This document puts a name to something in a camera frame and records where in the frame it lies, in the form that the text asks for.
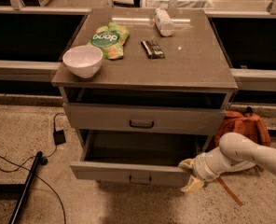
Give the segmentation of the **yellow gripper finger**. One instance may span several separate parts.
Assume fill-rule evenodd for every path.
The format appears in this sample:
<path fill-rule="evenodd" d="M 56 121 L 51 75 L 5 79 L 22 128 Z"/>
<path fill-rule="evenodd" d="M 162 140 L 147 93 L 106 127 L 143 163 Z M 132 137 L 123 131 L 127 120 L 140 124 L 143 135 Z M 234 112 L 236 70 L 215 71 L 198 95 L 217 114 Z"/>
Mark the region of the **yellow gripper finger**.
<path fill-rule="evenodd" d="M 204 182 L 192 175 L 189 179 L 187 184 L 181 188 L 181 191 L 184 193 L 189 192 L 196 192 L 200 189 L 202 189 L 204 186 Z"/>
<path fill-rule="evenodd" d="M 185 159 L 183 161 L 181 161 L 178 166 L 180 168 L 184 168 L 184 169 L 193 169 L 194 168 L 194 160 L 193 159 Z"/>

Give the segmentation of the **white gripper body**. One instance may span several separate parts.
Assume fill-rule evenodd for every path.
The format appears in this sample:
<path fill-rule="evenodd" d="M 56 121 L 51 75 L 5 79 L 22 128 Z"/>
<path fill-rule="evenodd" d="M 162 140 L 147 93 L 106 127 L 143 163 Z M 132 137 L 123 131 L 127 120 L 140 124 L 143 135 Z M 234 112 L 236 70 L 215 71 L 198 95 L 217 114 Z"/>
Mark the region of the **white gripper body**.
<path fill-rule="evenodd" d="M 227 172 L 233 160 L 225 156 L 220 147 L 203 152 L 193 159 L 193 174 L 204 182 L 211 182 Z"/>

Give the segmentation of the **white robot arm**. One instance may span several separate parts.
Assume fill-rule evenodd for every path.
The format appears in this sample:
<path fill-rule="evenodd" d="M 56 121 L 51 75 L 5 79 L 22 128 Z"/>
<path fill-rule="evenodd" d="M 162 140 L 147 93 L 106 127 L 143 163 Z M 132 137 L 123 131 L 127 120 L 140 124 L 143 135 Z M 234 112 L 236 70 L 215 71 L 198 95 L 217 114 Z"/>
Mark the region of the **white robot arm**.
<path fill-rule="evenodd" d="M 181 191 L 198 191 L 223 173 L 239 172 L 255 165 L 276 175 L 276 148 L 259 145 L 239 133 L 225 133 L 218 147 L 179 163 L 180 168 L 191 170 Z"/>

